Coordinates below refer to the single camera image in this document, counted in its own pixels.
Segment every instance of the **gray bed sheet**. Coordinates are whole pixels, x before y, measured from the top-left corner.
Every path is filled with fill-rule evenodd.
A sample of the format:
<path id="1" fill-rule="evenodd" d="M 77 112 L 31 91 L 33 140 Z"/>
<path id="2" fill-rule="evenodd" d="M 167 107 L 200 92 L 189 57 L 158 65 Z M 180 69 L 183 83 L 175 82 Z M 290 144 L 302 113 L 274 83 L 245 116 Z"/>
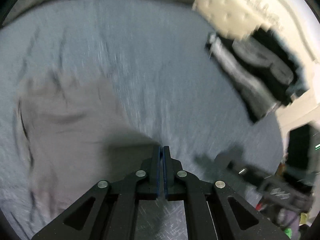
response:
<path id="1" fill-rule="evenodd" d="M 22 78 L 48 69 L 82 83 L 110 77 L 135 129 L 169 145 L 185 170 L 202 180 L 223 179 L 257 204 L 251 187 L 213 161 L 228 152 L 275 172 L 280 130 L 274 114 L 250 121 L 204 49 L 212 30 L 189 6 L 167 0 L 56 0 L 0 30 L 0 208 L 22 239 L 50 220 L 31 209 L 14 131 L 16 91 Z M 142 202 L 136 239 L 187 239 L 183 204 Z"/>

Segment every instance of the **green object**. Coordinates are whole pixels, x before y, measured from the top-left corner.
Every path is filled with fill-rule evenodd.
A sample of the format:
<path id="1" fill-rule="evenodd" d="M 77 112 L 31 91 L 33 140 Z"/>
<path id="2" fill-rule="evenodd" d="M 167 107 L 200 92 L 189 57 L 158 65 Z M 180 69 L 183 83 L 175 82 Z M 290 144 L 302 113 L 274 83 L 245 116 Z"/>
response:
<path id="1" fill-rule="evenodd" d="M 291 239 L 291 237 L 292 237 L 292 229 L 291 228 L 286 228 L 284 230 L 284 233 Z"/>

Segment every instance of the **gray blanket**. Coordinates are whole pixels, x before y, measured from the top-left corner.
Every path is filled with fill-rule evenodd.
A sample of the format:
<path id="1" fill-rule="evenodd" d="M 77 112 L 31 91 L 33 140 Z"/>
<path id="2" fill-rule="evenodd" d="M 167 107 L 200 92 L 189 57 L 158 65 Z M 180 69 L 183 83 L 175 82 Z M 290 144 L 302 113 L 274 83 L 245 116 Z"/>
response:
<path id="1" fill-rule="evenodd" d="M 259 196 L 213 163 L 221 152 L 275 172 L 282 158 L 276 118 L 253 125 L 244 103 L 204 49 L 212 27 L 165 0 L 58 0 L 0 31 L 0 207 L 23 239 L 50 220 L 32 209 L 17 152 L 14 109 L 22 78 L 48 69 L 81 84 L 111 79 L 131 127 L 162 145 L 200 179 L 220 178 L 255 205 Z M 183 205 L 143 202 L 137 239 L 186 239 Z"/>

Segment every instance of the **silver screw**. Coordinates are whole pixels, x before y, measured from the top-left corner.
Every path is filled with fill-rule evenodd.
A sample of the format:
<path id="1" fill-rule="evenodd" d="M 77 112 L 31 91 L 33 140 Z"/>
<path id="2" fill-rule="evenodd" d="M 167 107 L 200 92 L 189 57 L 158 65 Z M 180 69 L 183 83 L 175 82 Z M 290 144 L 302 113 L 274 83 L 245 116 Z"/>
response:
<path id="1" fill-rule="evenodd" d="M 108 186 L 108 182 L 106 182 L 105 180 L 101 180 L 98 182 L 98 187 L 99 188 L 105 188 Z"/>
<path id="2" fill-rule="evenodd" d="M 146 175 L 146 172 L 143 171 L 143 170 L 140 170 L 140 171 L 136 172 L 136 176 L 138 176 L 138 177 L 144 177 L 145 175 Z"/>
<path id="3" fill-rule="evenodd" d="M 226 186 L 226 184 L 222 180 L 216 181 L 215 185 L 218 188 L 224 188 Z"/>
<path id="4" fill-rule="evenodd" d="M 187 172 L 186 171 L 178 171 L 177 172 L 177 175 L 181 178 L 185 177 L 187 175 Z"/>
<path id="5" fill-rule="evenodd" d="M 239 171 L 239 175 L 244 174 L 247 171 L 246 168 L 243 168 L 241 171 Z"/>

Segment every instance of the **brown cloth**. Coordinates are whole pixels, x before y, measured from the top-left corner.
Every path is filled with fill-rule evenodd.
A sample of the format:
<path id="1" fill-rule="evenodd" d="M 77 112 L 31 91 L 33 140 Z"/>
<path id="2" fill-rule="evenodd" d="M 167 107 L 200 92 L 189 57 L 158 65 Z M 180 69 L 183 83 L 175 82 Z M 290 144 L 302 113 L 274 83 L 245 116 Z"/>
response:
<path id="1" fill-rule="evenodd" d="M 107 78 L 80 86 L 51 72 L 22 88 L 20 152 L 35 208 L 51 219 L 99 180 L 117 181 L 138 170 L 156 144 L 129 126 Z"/>

